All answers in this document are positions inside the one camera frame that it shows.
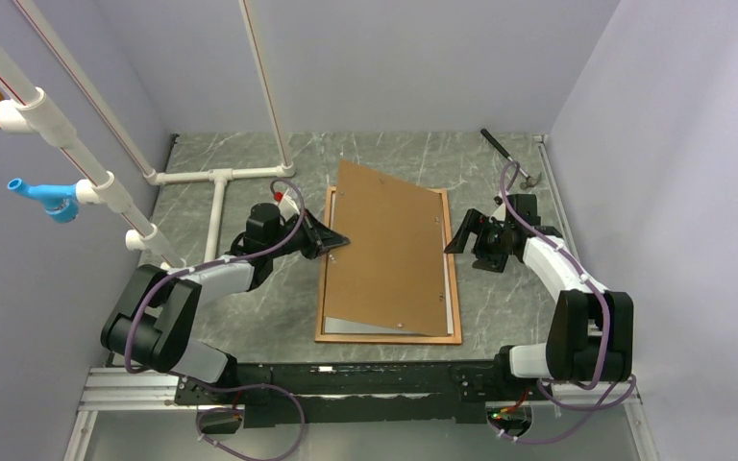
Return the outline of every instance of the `wooden frame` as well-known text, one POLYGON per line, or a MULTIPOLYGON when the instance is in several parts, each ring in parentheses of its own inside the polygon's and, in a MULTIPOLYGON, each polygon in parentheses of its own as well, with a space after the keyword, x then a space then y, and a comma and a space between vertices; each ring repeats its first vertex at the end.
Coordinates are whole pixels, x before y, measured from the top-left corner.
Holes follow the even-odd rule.
MULTIPOLYGON (((327 188, 327 197, 324 201, 324 224, 331 226, 332 196, 336 188, 327 188)), ((440 195, 443 203, 443 231, 445 241, 450 242, 451 217, 448 209, 448 191, 446 189, 431 189, 440 195)), ((448 265, 448 284, 451 296, 452 321, 454 333, 448 336, 420 336, 406 334, 343 334, 324 332, 324 297, 327 287, 327 257, 321 258, 321 277, 318 281, 318 311, 315 315, 315 342, 319 343, 369 343, 369 344, 462 344, 462 327, 459 318, 459 296, 456 291, 456 268, 454 255, 446 255, 448 265)))

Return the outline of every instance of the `blue pipe nozzle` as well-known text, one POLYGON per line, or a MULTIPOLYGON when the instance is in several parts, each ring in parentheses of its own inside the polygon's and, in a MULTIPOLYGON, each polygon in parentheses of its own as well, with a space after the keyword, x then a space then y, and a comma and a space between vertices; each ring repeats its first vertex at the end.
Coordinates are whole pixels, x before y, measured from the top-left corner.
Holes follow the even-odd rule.
POLYGON ((20 178, 7 183, 16 194, 40 202, 46 214, 56 223, 68 223, 78 215, 75 185, 28 185, 20 178))

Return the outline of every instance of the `robotic arm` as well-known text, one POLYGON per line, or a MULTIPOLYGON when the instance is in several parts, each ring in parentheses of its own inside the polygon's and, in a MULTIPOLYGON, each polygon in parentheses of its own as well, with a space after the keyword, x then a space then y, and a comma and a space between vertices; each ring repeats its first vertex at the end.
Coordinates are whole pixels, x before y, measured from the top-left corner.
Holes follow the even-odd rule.
MULTIPOLYGON (((553 246, 523 228, 497 197, 500 206, 490 217, 473 208, 466 212, 445 253, 462 253, 473 233, 477 236, 473 267, 501 273, 508 258, 515 256, 542 280, 556 301, 546 343, 505 346, 500 351, 501 360, 506 362, 506 377, 590 380, 604 334, 599 302, 576 268, 559 252, 566 245, 558 230, 541 226, 536 197, 512 194, 505 199, 529 224, 547 235, 553 246)), ((606 299, 611 319, 601 381, 627 380, 632 369, 632 299, 587 277, 606 299)))
MULTIPOLYGON (((190 338, 197 309, 219 298, 259 288, 273 272, 273 259, 300 252, 314 259, 349 243, 349 239, 330 230, 312 215, 300 215, 298 207, 285 194, 279 203, 253 206, 245 231, 236 237, 231 249, 219 259, 252 255, 284 240, 303 220, 298 232, 276 251, 250 259, 219 265, 198 273, 175 278, 149 303, 160 315, 143 314, 132 348, 132 359, 161 373, 194 376, 216 387, 238 384, 236 359, 190 338)), ((168 271, 150 264, 135 269, 114 311, 103 326, 103 347, 124 353, 132 319, 143 298, 168 271)))

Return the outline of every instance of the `gray marble tabletop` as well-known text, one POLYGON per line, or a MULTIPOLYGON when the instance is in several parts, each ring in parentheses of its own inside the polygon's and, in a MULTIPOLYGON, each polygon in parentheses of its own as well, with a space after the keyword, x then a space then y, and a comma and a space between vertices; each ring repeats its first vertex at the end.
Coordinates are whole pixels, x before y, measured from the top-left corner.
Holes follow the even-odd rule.
MULTIPOLYGON (((496 137, 531 174, 544 172, 531 135, 497 133, 496 137)), ((478 133, 294 133, 289 146, 296 166, 293 181, 319 218, 325 190, 336 185, 342 158, 426 187, 448 189, 453 230, 467 208, 489 213, 496 207, 493 197, 503 158, 478 133)), ((278 163, 272 134, 183 134, 177 138, 167 172, 278 163)), ((250 207, 270 200, 269 182, 252 179, 228 184, 220 253, 243 230, 250 207)), ((531 192, 538 197, 543 224, 558 227, 547 180, 531 192)), ((212 196, 210 182, 172 184, 160 190, 153 221, 189 264, 202 261, 212 196)), ((516 261, 508 262, 503 274, 472 269, 470 245, 467 250, 455 260, 463 333, 458 346, 315 343, 320 261, 300 255, 276 260, 273 275, 259 289, 202 307, 192 336, 245 362, 492 358, 503 345, 543 342, 554 302, 538 277, 516 261)), ((155 261, 149 256, 142 260, 155 261)))

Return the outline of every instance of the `hammer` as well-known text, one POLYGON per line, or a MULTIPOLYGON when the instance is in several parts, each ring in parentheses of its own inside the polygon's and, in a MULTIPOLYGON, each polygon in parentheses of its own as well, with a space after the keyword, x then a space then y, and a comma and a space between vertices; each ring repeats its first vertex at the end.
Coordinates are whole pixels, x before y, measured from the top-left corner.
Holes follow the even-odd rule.
MULTIPOLYGON (((499 151, 500 154, 502 154, 502 157, 506 158, 508 161, 515 161, 513 157, 510 156, 510 154, 504 149, 502 144, 499 143, 499 141, 496 140, 496 138, 491 134, 488 130, 485 128, 480 130, 480 133, 485 137, 485 139, 488 140, 488 142, 494 146, 494 149, 499 151)), ((522 190, 530 189, 531 187, 535 187, 537 184, 539 184, 540 181, 542 181, 542 174, 539 173, 539 176, 533 177, 528 174, 527 171, 525 171, 525 168, 522 168, 522 165, 519 165, 519 174, 525 177, 525 181, 519 184, 519 187, 522 188, 522 190)))

